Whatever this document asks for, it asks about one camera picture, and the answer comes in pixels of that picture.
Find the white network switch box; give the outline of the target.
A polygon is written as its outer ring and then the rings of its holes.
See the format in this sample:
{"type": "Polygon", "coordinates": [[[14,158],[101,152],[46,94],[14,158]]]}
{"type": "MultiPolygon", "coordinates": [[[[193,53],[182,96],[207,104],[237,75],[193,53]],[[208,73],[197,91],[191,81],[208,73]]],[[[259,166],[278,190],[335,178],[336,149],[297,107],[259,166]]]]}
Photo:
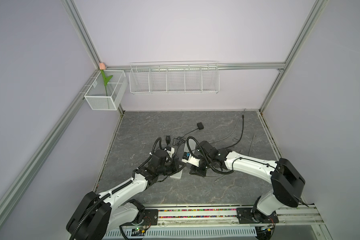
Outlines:
{"type": "Polygon", "coordinates": [[[196,142],[192,139],[188,140],[184,146],[184,152],[193,153],[196,148],[196,142]]]}

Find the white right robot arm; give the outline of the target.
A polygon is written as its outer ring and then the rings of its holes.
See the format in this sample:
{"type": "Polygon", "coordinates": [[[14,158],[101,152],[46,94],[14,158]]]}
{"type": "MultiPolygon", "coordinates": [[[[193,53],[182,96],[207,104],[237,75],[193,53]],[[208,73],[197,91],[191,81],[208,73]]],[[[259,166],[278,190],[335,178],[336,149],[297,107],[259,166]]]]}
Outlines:
{"type": "Polygon", "coordinates": [[[182,160],[192,165],[194,174],[201,177],[206,176],[207,170],[220,175],[241,172],[272,185],[272,190],[258,197],[252,208],[237,211],[244,223],[276,223],[276,210],[296,208],[302,203],[306,181],[287,159],[261,160],[237,153],[231,147],[218,150],[207,141],[198,142],[188,137],[182,160]]]}

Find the black power adapter large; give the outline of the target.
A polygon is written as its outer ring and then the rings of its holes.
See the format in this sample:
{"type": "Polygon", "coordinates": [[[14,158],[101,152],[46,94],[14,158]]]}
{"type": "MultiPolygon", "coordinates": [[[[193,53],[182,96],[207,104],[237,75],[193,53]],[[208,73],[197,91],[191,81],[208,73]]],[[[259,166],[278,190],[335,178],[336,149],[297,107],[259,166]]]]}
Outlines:
{"type": "Polygon", "coordinates": [[[167,135],[165,141],[166,145],[169,146],[171,144],[171,136],[167,135]]]}

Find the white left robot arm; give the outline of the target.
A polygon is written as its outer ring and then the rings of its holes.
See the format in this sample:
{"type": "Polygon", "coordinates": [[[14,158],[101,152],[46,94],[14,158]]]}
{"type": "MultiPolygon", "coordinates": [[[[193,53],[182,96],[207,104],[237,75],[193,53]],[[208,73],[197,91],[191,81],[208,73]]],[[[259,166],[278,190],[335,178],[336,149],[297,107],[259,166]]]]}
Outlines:
{"type": "Polygon", "coordinates": [[[106,233],[126,223],[141,223],[145,207],[134,196],[164,178],[180,173],[186,163],[179,160],[172,147],[162,147],[157,138],[149,157],[132,176],[100,194],[87,193],[73,213],[66,230],[72,240],[101,240],[106,233]]]}

